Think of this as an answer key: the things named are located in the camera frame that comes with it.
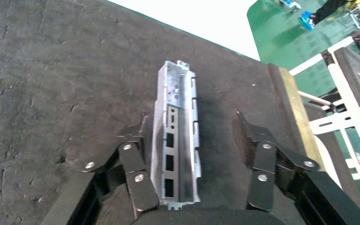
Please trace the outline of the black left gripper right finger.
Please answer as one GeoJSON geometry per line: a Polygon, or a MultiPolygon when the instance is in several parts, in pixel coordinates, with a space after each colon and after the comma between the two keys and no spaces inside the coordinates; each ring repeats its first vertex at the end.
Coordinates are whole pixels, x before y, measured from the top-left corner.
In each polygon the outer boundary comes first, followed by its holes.
{"type": "Polygon", "coordinates": [[[242,112],[237,111],[236,118],[245,144],[245,164],[252,171],[247,209],[271,211],[275,187],[296,200],[305,172],[318,171],[319,164],[286,147],[267,128],[249,123],[242,112]]]}

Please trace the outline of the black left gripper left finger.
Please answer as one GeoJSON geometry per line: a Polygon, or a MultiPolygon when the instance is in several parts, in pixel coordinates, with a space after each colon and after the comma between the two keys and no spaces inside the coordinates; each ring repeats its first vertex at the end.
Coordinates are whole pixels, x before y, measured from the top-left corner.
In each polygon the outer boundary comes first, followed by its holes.
{"type": "Polygon", "coordinates": [[[149,121],[150,116],[142,114],[139,124],[122,129],[111,147],[80,165],[81,172],[94,173],[102,189],[109,191],[114,190],[109,174],[115,172],[116,181],[126,184],[135,212],[156,210],[159,205],[146,163],[146,152],[151,149],[146,138],[149,121]]]}

